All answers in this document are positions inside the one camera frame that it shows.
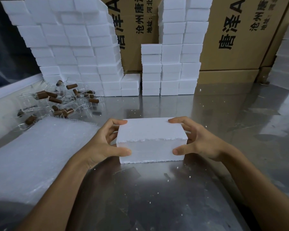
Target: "bubble wrap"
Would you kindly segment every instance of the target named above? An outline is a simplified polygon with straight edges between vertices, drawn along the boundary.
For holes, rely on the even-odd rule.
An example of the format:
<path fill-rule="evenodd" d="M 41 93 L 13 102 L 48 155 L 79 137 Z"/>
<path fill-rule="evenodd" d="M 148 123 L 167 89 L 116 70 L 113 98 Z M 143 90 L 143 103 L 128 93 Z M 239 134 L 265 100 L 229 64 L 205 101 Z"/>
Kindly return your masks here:
<path fill-rule="evenodd" d="M 98 127 L 47 117 L 0 148 L 0 201 L 35 205 Z"/>

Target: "left hand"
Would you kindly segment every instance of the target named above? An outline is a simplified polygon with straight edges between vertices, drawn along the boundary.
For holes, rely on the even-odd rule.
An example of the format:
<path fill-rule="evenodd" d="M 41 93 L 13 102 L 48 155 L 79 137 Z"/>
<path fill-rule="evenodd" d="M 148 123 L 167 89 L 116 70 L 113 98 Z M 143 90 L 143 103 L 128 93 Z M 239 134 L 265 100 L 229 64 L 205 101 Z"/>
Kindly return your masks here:
<path fill-rule="evenodd" d="M 128 156 L 131 150 L 124 147 L 111 146 L 110 143 L 118 135 L 119 125 L 124 125 L 127 120 L 108 119 L 96 132 L 92 139 L 83 146 L 74 157 L 84 161 L 90 168 L 110 156 Z"/>

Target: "metal work surface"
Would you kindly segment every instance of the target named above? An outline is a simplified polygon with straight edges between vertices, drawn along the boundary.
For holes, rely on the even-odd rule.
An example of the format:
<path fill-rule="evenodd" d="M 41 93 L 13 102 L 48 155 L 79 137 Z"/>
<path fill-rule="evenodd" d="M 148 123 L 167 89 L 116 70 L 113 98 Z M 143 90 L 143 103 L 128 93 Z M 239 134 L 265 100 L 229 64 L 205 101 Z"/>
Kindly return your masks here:
<path fill-rule="evenodd" d="M 226 91 L 218 86 L 196 88 L 195 96 L 107 97 L 77 119 L 102 125 L 109 117 L 189 116 L 289 195 L 289 91 L 254 84 L 248 94 L 209 95 Z M 233 200 L 243 203 L 226 168 L 195 154 L 123 165 L 110 158 L 86 175 L 67 230 L 249 230 Z"/>

